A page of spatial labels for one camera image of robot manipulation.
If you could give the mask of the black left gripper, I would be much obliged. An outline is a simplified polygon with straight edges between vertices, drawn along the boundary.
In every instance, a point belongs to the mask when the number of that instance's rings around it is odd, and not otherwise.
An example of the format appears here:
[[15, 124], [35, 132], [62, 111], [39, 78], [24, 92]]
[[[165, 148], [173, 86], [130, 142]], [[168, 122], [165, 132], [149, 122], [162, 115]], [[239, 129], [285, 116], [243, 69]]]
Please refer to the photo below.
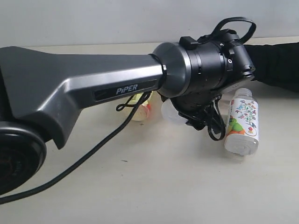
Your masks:
[[224, 93], [237, 86], [237, 83], [191, 83], [183, 93], [173, 96], [171, 102], [179, 115], [187, 119], [186, 124], [196, 130], [207, 127], [209, 131], [224, 131], [218, 103]]

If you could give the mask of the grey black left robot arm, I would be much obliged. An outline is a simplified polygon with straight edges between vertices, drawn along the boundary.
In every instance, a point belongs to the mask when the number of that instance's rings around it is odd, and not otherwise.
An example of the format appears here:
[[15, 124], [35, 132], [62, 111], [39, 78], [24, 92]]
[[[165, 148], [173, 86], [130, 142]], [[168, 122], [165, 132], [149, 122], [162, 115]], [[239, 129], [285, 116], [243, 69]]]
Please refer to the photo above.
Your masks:
[[223, 93], [251, 80], [255, 69], [239, 37], [216, 27], [195, 40], [160, 44], [148, 55], [51, 54], [20, 47], [0, 50], [0, 202], [48, 189], [102, 147], [95, 146], [48, 183], [9, 196], [42, 166], [46, 142], [63, 148], [85, 108], [140, 93], [134, 111], [153, 91], [169, 99], [179, 117], [197, 130], [223, 136], [218, 109]]

